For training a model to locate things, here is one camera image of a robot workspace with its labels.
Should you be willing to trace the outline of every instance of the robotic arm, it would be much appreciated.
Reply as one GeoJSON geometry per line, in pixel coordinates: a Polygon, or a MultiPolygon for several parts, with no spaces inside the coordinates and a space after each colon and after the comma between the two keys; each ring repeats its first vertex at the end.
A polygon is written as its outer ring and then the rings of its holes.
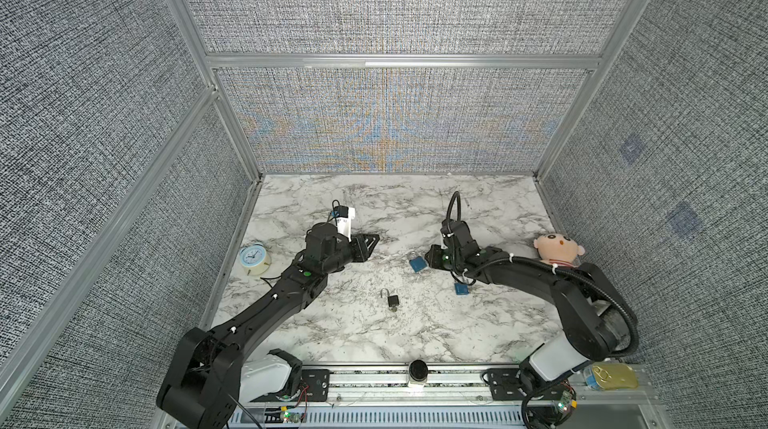
{"type": "Polygon", "coordinates": [[[306,232],[306,249],[296,254],[274,287],[222,325],[194,328],[179,341],[158,392],[158,407],[190,429],[219,429],[226,424],[240,395],[244,360],[290,316],[306,309],[328,284],[328,274],[371,256],[377,234],[345,234],[331,223],[306,232]]]}
{"type": "Polygon", "coordinates": [[[523,418],[532,427],[526,406],[533,397],[591,361],[629,355],[637,349],[637,318],[597,265],[561,269],[492,246],[481,249],[461,217],[461,196],[455,192],[440,231],[445,248],[433,245],[425,256],[431,268],[450,271],[456,281],[463,277],[473,279],[471,284],[507,285],[558,309],[562,333],[523,360],[515,384],[525,394],[523,418]],[[451,219],[454,202],[456,220],[451,219]]]}

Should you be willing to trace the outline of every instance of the plush toy head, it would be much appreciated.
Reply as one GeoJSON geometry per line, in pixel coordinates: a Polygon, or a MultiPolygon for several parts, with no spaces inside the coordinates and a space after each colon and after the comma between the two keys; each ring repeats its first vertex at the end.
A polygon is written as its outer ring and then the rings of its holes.
{"type": "Polygon", "coordinates": [[[586,253],[581,245],[576,244],[576,241],[556,233],[538,236],[533,241],[533,246],[538,249],[542,261],[547,264],[570,265],[577,255],[586,253]]]}

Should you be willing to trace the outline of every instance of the alarm clock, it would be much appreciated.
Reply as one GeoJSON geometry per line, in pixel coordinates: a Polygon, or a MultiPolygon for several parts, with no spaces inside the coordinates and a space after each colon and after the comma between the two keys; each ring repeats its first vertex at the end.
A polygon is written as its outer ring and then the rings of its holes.
{"type": "Polygon", "coordinates": [[[260,275],[270,268],[270,255],[261,244],[253,244],[240,250],[240,263],[247,275],[260,275]]]}

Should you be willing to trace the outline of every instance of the white marble surface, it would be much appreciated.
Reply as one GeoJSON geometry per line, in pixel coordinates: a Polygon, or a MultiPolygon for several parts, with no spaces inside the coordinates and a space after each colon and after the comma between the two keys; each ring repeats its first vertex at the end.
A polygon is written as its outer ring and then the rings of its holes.
{"type": "MultiPolygon", "coordinates": [[[[457,296],[448,272],[414,273],[407,254],[439,243],[440,222],[454,190],[462,219],[484,247],[536,257],[533,239],[552,226],[530,177],[437,175],[268,175],[243,246],[264,243],[274,277],[304,249],[304,234],[324,222],[331,201],[354,207],[353,232],[381,235],[374,255],[331,274],[328,287],[294,315],[251,358],[281,348],[310,361],[520,361],[560,328],[542,299],[480,282],[457,296]],[[400,298],[392,313],[379,290],[400,298]]],[[[220,324],[267,291],[239,264],[216,314],[220,324]]]]}

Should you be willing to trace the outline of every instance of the black knob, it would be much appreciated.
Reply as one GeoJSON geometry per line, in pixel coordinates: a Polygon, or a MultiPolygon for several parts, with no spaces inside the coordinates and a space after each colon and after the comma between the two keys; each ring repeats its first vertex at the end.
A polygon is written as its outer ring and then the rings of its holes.
{"type": "Polygon", "coordinates": [[[408,366],[408,376],[416,382],[426,381],[427,374],[429,374],[429,367],[421,359],[416,359],[408,366]]]}

